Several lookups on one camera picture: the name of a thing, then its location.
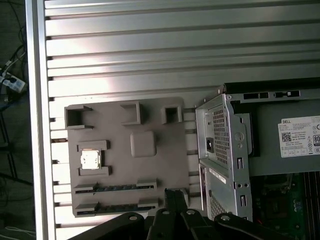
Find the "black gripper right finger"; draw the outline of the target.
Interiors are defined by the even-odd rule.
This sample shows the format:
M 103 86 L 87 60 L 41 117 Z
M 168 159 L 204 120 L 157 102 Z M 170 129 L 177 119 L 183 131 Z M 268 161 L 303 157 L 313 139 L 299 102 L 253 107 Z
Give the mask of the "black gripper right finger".
M 175 211 L 190 240 L 274 240 L 275 233 L 232 213 L 221 213 L 214 220 L 188 208 L 184 193 L 174 191 Z

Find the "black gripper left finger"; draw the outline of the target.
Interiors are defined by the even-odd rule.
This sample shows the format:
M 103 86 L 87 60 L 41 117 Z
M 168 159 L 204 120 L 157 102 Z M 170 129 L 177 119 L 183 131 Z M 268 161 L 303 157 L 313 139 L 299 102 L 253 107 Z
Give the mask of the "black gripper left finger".
M 172 240 L 175 231 L 179 191 L 164 191 L 164 208 L 144 218 L 127 212 L 86 230 L 72 240 Z

